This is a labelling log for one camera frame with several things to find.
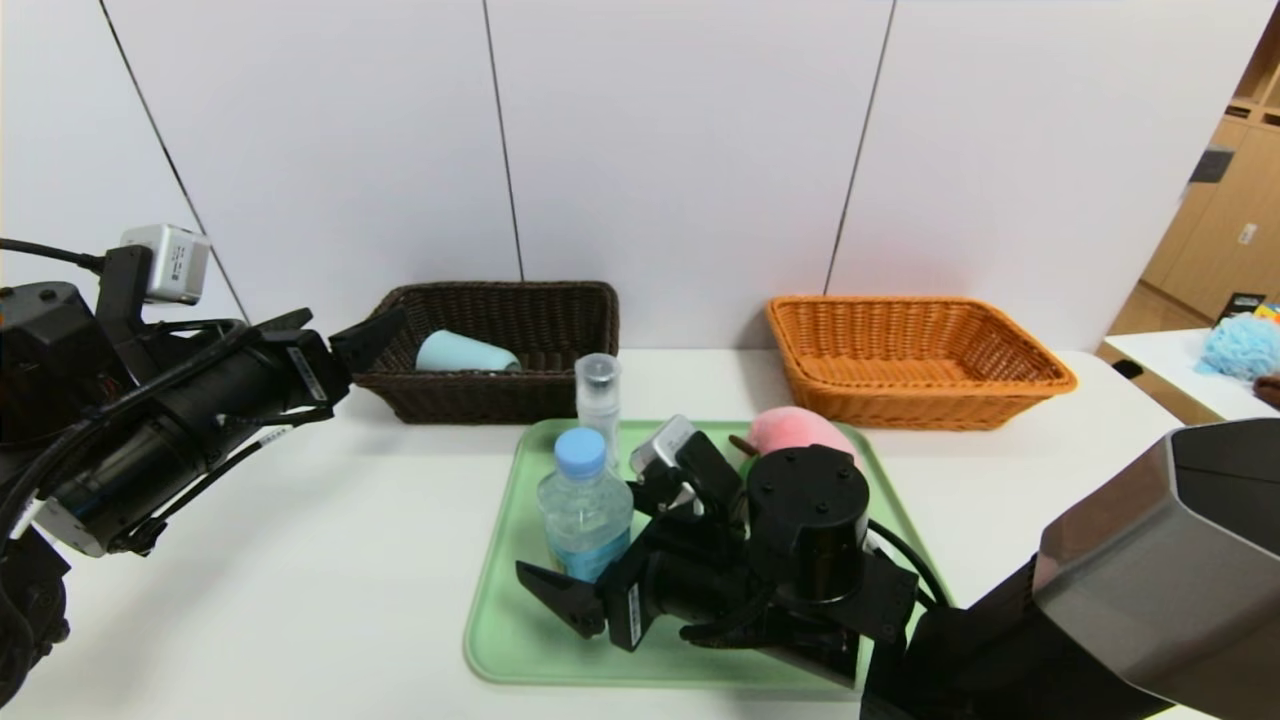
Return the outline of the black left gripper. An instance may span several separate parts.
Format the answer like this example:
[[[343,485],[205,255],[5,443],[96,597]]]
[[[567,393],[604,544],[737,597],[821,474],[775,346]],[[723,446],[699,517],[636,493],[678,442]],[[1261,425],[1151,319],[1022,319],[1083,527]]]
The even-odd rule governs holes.
[[[403,307],[374,313],[330,334],[268,331],[195,378],[160,393],[168,419],[202,455],[227,455],[300,407],[333,407],[349,378],[370,372],[407,322]]]

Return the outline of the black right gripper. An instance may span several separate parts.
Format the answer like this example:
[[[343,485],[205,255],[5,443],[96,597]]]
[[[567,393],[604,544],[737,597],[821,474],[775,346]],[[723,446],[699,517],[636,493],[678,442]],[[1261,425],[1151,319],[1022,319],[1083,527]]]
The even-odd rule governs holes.
[[[530,562],[515,564],[521,587],[579,637],[603,634],[608,621],[611,643],[628,652],[658,618],[701,625],[745,603],[744,568],[742,528],[668,518],[653,518],[596,587]]]

